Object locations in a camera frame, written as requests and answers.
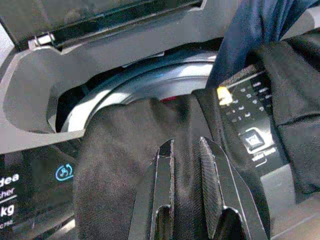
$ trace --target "control panel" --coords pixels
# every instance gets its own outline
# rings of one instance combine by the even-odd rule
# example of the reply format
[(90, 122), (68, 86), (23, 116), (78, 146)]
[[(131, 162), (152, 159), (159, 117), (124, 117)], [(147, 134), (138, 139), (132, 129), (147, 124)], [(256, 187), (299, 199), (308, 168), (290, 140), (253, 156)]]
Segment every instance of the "control panel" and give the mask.
[(272, 93), (264, 72), (227, 86), (232, 103), (221, 105), (223, 121), (235, 126), (260, 176), (286, 164), (272, 124)]
[(46, 238), (74, 215), (75, 151), (62, 142), (0, 155), (1, 240)]

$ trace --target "dark blue cloth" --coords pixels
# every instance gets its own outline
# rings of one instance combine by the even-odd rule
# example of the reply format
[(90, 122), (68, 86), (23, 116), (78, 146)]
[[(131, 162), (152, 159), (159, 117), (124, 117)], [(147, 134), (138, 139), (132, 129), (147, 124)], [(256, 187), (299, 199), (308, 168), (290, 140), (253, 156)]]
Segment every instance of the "dark blue cloth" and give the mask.
[(248, 52), (279, 41), (302, 13), (320, 0), (243, 0), (224, 34), (207, 88), (217, 87), (245, 67)]

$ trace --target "lid hinge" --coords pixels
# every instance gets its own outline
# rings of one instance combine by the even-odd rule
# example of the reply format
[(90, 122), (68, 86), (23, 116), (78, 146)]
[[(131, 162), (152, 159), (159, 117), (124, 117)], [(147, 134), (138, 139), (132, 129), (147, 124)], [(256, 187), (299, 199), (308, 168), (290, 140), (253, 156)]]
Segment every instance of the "lid hinge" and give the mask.
[(28, 46), (30, 50), (33, 50), (37, 47), (46, 46), (46, 45), (54, 46), (55, 40), (56, 40), (55, 36), (49, 32), (46, 35), (42, 35), (39, 37), (34, 36), (33, 39), (28, 41)]

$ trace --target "navy blue fabric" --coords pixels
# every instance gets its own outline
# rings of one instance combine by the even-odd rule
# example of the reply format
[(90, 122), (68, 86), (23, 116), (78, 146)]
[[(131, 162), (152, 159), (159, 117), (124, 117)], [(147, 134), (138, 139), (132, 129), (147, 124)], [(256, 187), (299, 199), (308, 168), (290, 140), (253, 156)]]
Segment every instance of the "navy blue fabric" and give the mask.
[(279, 41), (302, 13), (320, 0), (243, 0), (224, 34), (207, 87), (215, 88), (245, 67), (249, 51)]

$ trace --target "black garment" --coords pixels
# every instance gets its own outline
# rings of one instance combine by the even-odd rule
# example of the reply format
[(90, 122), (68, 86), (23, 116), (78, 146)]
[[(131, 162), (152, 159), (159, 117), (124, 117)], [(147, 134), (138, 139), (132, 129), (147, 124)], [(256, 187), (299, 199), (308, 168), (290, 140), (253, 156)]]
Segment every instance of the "black garment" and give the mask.
[[(174, 139), (175, 240), (206, 239), (199, 137), (226, 146), (221, 134), (214, 90), (177, 97), (161, 103), (146, 99), (129, 105), (113, 105), (90, 121), (75, 169), (74, 207), (80, 239), (128, 239), (136, 185), (154, 159), (159, 146)], [(230, 156), (248, 179), (262, 222), (269, 232), (269, 212), (260, 179), (249, 158)]]
[(320, 190), (320, 32), (254, 52), (271, 79), (273, 117), (305, 193)]

